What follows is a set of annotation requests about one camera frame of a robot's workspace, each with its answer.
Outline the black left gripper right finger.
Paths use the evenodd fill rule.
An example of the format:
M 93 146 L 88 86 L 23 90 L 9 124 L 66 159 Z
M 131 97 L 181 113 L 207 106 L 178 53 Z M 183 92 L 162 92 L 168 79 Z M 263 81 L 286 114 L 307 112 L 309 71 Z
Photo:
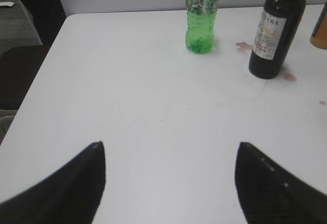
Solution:
M 326 195 L 249 142 L 241 142 L 235 185 L 247 223 L 326 223 Z

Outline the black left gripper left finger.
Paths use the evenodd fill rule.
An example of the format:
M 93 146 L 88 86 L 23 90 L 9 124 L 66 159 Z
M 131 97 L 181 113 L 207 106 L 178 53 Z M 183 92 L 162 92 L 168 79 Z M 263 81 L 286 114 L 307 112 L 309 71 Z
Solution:
M 1 223 L 92 223 L 106 184 L 103 142 L 1 203 Z

